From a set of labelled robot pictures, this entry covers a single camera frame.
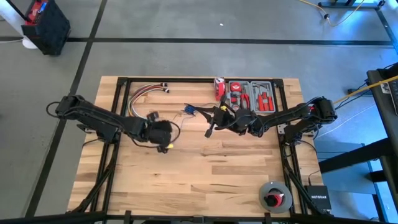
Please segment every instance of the black clamp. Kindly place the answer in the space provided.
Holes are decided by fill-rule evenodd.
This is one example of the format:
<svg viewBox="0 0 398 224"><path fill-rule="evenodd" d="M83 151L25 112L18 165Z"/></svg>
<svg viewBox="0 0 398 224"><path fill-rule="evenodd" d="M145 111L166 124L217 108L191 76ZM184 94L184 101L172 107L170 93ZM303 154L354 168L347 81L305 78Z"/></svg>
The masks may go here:
<svg viewBox="0 0 398 224"><path fill-rule="evenodd" d="M263 224L272 224L271 214L269 212L264 213Z"/></svg>
<svg viewBox="0 0 398 224"><path fill-rule="evenodd" d="M124 212L124 220L123 220L123 224L132 224L131 220L131 211L128 210L126 212Z"/></svg>

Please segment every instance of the toolbox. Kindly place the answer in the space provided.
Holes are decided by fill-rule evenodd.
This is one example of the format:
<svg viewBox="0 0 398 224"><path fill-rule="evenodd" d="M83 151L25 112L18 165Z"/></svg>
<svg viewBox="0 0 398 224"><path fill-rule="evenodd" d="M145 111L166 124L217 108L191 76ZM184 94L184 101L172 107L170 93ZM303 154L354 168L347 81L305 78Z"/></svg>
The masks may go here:
<svg viewBox="0 0 398 224"><path fill-rule="evenodd" d="M238 109L251 110L249 82L231 80L228 82L228 90L229 105L234 111Z"/></svg>
<svg viewBox="0 0 398 224"><path fill-rule="evenodd" d="M274 113L275 98L272 83L268 81L251 82L252 110L256 113Z"/></svg>
<svg viewBox="0 0 398 224"><path fill-rule="evenodd" d="M275 112L271 82L231 80L228 82L227 99L234 111L249 109L256 113Z"/></svg>

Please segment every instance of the wooden table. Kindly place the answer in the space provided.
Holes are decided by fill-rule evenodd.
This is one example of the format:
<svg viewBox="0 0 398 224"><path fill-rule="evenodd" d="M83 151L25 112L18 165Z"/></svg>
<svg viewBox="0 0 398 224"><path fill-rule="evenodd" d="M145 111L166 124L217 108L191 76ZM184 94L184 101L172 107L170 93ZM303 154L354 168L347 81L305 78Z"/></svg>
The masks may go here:
<svg viewBox="0 0 398 224"><path fill-rule="evenodd" d="M111 109L117 79L102 77L95 105ZM144 84L133 83L130 92ZM298 79L286 78L284 85L288 107L303 102ZM169 88L169 94L155 91L141 97L135 104L137 112L145 115L158 111L161 118L181 124L189 117L176 116L184 103L197 106L216 103L212 83L169 83ZM123 91L117 113L120 112ZM277 101L282 110L279 94ZM108 214L124 215L125 210L131 210L135 215L263 217L267 210L259 203L260 186L272 180L284 182L276 128L270 128L262 138L250 134L238 136L223 130L214 131L207 139L204 134L208 126L202 116L185 119L181 136L167 154L137 147L123 135ZM86 141L95 138L95 134L88 134ZM304 140L313 143L311 138L304 137ZM69 210L75 208L94 186L102 148L103 143L98 141L83 148ZM317 156L309 145L301 144L297 146L297 157L305 184L308 175L319 169ZM311 181L322 184L320 173L313 174ZM292 191L299 213L299 200L293 184ZM102 206L103 194L104 187L99 195L98 210ZM271 216L289 217L289 213Z"/></svg>

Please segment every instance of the gray floor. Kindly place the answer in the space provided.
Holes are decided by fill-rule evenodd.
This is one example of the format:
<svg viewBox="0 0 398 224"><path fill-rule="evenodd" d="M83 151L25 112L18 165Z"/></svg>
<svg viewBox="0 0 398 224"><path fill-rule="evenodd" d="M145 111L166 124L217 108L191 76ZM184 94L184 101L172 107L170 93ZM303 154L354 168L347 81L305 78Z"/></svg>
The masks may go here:
<svg viewBox="0 0 398 224"><path fill-rule="evenodd" d="M71 36L88 37L101 1L57 2L71 20ZM382 9L396 32L397 10L395 1ZM327 11L332 21L349 13ZM0 22L0 36L15 35ZM316 9L295 0L108 0L97 37L388 40L373 10L331 28ZM0 44L0 218L25 212L57 123L44 108L68 93L84 47L67 43L61 56L48 57L20 43ZM306 100L335 100L346 88L360 86L367 70L397 59L392 47L380 46L95 43L78 93L93 100L102 75L295 77ZM345 106L320 139L367 144L383 138L373 104L362 98ZM65 212L84 137L75 123L67 123L37 215Z"/></svg>

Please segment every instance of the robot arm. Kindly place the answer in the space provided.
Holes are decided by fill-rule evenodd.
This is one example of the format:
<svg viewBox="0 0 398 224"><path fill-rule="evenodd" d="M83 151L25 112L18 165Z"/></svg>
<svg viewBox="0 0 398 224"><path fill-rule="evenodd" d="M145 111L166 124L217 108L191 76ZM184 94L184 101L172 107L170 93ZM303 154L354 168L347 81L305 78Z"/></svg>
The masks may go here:
<svg viewBox="0 0 398 224"><path fill-rule="evenodd" d="M110 143L114 143L122 132L134 143L149 141L158 144L154 147L159 152L166 153L167 147L172 142L171 122L156 121L159 117L156 112L148 114L148 119L124 117L95 106L80 95L64 96L55 112L57 118L77 120L83 123L81 129L93 129L99 139Z"/></svg>
<svg viewBox="0 0 398 224"><path fill-rule="evenodd" d="M270 127L301 119L296 125L285 127L284 142L291 143L297 138L300 139L302 133L318 129L321 125L330 124L337 119L333 103L324 97L316 97L307 103L267 116L257 115L247 109L233 111L225 103L225 99L225 97L221 99L219 107L195 107L210 123L210 128L205 134L207 138L211 136L213 129L228 129L239 135L248 132L261 137Z"/></svg>

